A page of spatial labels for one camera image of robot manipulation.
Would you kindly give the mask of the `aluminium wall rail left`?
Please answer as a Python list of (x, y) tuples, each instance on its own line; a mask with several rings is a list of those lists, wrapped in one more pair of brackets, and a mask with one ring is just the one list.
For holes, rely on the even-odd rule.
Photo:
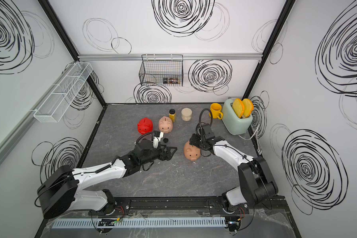
[(36, 104), (25, 114), (25, 116), (20, 120), (20, 122), (0, 143), (0, 165), (4, 162), (4, 160), (8, 157), (8, 155), (12, 152), (12, 150), (22, 140), (25, 134), (35, 123), (36, 119), (33, 115), (52, 94), (54, 88), (62, 82), (64, 76), (73, 68), (76, 63), (78, 63), (77, 60), (67, 64), (65, 70), (61, 73), (57, 80), (49, 87), (49, 89), (44, 93), (44, 95), (36, 102)]

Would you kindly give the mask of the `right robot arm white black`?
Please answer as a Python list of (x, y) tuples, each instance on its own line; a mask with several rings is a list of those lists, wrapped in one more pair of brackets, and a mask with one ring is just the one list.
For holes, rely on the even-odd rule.
[(238, 171), (240, 185), (223, 194), (227, 206), (246, 204), (255, 206), (278, 193), (267, 161), (262, 157), (247, 155), (221, 136), (215, 136), (208, 123), (199, 123), (189, 144), (223, 159)]

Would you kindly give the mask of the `yellow mug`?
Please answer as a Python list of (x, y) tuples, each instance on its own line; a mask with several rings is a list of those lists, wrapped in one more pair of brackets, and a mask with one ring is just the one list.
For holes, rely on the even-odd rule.
[(209, 114), (209, 116), (211, 116), (212, 119), (219, 119), (222, 120), (224, 114), (222, 113), (222, 106), (218, 103), (213, 103), (210, 106), (210, 111), (211, 114)]

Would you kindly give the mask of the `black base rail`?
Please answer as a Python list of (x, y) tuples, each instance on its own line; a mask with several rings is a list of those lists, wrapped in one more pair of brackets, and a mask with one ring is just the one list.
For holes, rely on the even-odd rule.
[(133, 211), (161, 211), (161, 210), (198, 210), (211, 215), (237, 214), (242, 210), (243, 214), (249, 214), (250, 210), (259, 208), (270, 209), (271, 205), (260, 203), (258, 205), (248, 205), (242, 202), (238, 205), (232, 205), (225, 196), (209, 197), (121, 197), (113, 198), (111, 194), (106, 193), (104, 197), (84, 196), (80, 199), (74, 198), (67, 207), (67, 200), (63, 200), (47, 210), (44, 218), (52, 219), (62, 215), (67, 211), (87, 210), (99, 216), (129, 215)]

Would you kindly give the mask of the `aluminium wall rail back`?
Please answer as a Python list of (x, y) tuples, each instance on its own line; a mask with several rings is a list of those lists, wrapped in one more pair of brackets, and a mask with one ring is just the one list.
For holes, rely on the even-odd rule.
[(81, 61), (120, 60), (261, 60), (261, 53), (193, 53), (193, 54), (86, 54)]

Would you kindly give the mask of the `dark pink piggy bank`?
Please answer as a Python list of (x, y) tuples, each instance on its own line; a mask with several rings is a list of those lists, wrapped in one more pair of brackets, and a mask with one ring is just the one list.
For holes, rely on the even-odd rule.
[(184, 156), (191, 161), (196, 161), (201, 156), (200, 148), (190, 145), (189, 141), (184, 145), (183, 152)]

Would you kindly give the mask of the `yellow toast slice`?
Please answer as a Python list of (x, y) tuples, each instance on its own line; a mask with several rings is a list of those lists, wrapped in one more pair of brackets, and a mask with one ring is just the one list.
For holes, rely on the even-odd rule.
[(242, 103), (244, 105), (244, 113), (243, 113), (243, 118), (248, 118), (252, 114), (254, 110), (254, 105), (250, 99), (243, 99)]
[(238, 118), (242, 118), (245, 111), (245, 106), (241, 99), (237, 98), (232, 103), (232, 109)]

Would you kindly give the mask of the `red piggy bank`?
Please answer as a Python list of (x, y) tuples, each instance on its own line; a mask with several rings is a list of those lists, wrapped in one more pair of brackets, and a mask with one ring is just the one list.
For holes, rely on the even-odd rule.
[(153, 122), (149, 118), (143, 118), (137, 124), (137, 130), (141, 135), (153, 131)]

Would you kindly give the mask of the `aluminium wall rail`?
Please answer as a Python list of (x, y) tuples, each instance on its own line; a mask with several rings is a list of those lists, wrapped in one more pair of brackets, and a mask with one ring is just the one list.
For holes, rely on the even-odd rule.
[(67, 64), (65, 70), (61, 73), (57, 80), (49, 87), (49, 89), (44, 93), (44, 95), (36, 102), (36, 104), (25, 114), (25, 116), (20, 120), (20, 122), (0, 143), (0, 165), (4, 162), (4, 160), (8, 157), (8, 155), (12, 152), (12, 150), (22, 140), (25, 134), (35, 123), (36, 119), (33, 115), (52, 94), (54, 88), (62, 82), (64, 76), (73, 68), (76, 63), (78, 63), (77, 60)]
[(261, 53), (193, 53), (193, 54), (86, 54), (81, 61), (120, 60), (261, 60)]

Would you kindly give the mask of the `black corner frame post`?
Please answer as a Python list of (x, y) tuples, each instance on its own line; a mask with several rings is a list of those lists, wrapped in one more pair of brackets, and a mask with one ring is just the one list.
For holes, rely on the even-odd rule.
[[(62, 40), (63, 44), (65, 45), (66, 49), (68, 50), (69, 54), (71, 55), (72, 59), (74, 61), (79, 61), (79, 54), (78, 51), (76, 50), (75, 46), (73, 45), (73, 42), (69, 38), (67, 32), (65, 31), (63, 25), (61, 24), (59, 18), (57, 17), (53, 7), (49, 3), (48, 0), (38, 0), (38, 3), (40, 4), (41, 8), (43, 9), (44, 13), (47, 15), (49, 21), (53, 25), (54, 29), (56, 30), (57, 34), (59, 35), (60, 39)], [(106, 102), (102, 96), (102, 94), (99, 92), (98, 87), (96, 86), (93, 77), (89, 76), (88, 79), (88, 84), (90, 88), (92, 89), (94, 95), (98, 99), (99, 103), (103, 108), (106, 107)]]
[(244, 98), (248, 98), (260, 76), (260, 73), (262, 72), (263, 70), (263, 67), (267, 61), (267, 59), (269, 58), (269, 55), (275, 45), (275, 42), (276, 40), (278, 39), (279, 37), (279, 34), (281, 33), (282, 31), (282, 28), (295, 4), (295, 0), (287, 0), (281, 10), (281, 13), (275, 23), (275, 26), (272, 30), (272, 33), (268, 39), (268, 42), (266, 43), (266, 46), (264, 48), (264, 51), (262, 53), (262, 58), (261, 58), (261, 61), (257, 64), (254, 72), (253, 72), (253, 75), (250, 79), (250, 82), (245, 90), (245, 93), (243, 95), (243, 99)]

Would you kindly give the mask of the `light pink piggy bank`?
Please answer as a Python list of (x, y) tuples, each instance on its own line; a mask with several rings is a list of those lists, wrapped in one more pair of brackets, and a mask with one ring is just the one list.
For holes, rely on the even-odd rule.
[(173, 130), (173, 121), (171, 118), (164, 116), (160, 118), (158, 127), (160, 132), (171, 133)]

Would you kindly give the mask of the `yellow spice jar black lid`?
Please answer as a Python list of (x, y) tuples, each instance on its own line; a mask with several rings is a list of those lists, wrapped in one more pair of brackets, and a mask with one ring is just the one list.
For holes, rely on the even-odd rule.
[(175, 109), (170, 109), (169, 110), (169, 118), (172, 120), (172, 122), (176, 122), (176, 111)]

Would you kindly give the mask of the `yellow toast slice right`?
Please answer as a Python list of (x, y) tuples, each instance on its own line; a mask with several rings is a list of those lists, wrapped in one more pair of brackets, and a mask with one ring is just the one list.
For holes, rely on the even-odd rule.
[(248, 118), (252, 114), (254, 110), (254, 105), (250, 99), (243, 99), (242, 103), (244, 105), (244, 113), (243, 113), (243, 118)]

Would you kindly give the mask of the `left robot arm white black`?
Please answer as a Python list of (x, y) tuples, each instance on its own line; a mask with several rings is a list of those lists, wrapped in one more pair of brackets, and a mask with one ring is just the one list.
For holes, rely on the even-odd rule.
[(155, 160), (168, 161), (176, 151), (176, 147), (155, 146), (152, 141), (143, 139), (132, 151), (115, 157), (112, 162), (77, 169), (62, 166), (37, 190), (43, 217), (56, 218), (70, 210), (105, 210), (116, 202), (111, 193), (105, 189), (88, 191), (88, 187), (130, 176)]

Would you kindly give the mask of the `small items in basket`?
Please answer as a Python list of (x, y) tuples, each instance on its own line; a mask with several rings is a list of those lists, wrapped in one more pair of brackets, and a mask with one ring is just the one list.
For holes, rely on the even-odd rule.
[(163, 84), (171, 85), (171, 84), (179, 84), (180, 80), (174, 77), (164, 77)]

